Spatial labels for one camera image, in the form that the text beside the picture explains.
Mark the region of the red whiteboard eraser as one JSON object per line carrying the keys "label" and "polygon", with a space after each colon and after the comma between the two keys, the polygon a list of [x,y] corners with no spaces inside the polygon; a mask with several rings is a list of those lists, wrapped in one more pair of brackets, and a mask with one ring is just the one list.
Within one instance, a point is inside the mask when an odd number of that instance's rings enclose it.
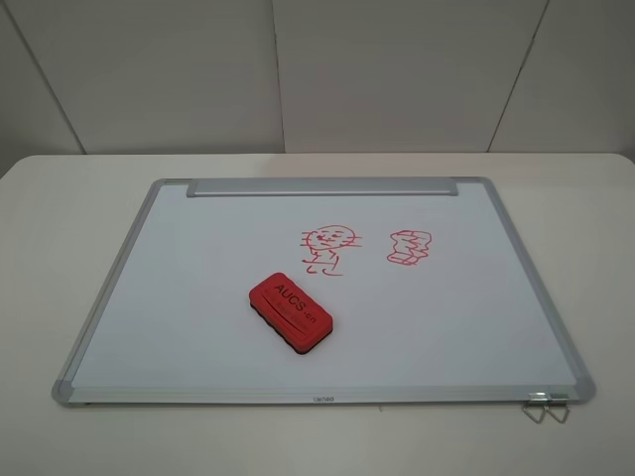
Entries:
{"label": "red whiteboard eraser", "polygon": [[295,282],[275,273],[248,294],[251,307],[298,354],[311,352],[333,331],[333,317]]}

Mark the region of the silver binder clip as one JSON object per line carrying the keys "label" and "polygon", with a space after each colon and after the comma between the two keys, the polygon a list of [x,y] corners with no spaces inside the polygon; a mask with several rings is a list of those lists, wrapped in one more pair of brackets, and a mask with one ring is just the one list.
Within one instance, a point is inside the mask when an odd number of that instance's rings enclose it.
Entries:
{"label": "silver binder clip", "polygon": [[559,424],[565,424],[570,416],[570,398],[568,394],[551,393],[547,396],[544,411]]}
{"label": "silver binder clip", "polygon": [[548,414],[550,395],[543,392],[531,393],[522,407],[523,414],[535,424],[541,424]]}

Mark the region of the white board with aluminium frame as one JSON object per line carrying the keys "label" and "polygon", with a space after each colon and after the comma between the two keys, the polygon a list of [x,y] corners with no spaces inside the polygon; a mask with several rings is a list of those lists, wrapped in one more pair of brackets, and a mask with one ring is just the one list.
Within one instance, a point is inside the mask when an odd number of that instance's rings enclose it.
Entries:
{"label": "white board with aluminium frame", "polygon": [[[283,273],[333,317],[296,353]],[[487,178],[155,181],[52,388],[78,405],[520,403],[595,386]]]}

